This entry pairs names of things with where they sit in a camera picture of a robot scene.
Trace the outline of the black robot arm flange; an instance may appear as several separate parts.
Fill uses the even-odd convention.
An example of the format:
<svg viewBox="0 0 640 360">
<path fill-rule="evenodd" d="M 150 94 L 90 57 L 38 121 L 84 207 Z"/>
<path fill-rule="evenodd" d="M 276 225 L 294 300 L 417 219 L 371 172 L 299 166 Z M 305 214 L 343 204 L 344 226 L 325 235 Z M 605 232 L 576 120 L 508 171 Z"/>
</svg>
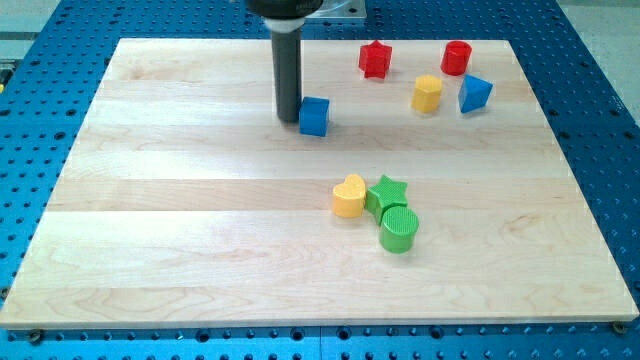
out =
<svg viewBox="0 0 640 360">
<path fill-rule="evenodd" d="M 268 19 L 292 20 L 317 11 L 323 0 L 245 0 L 248 11 Z"/>
</svg>

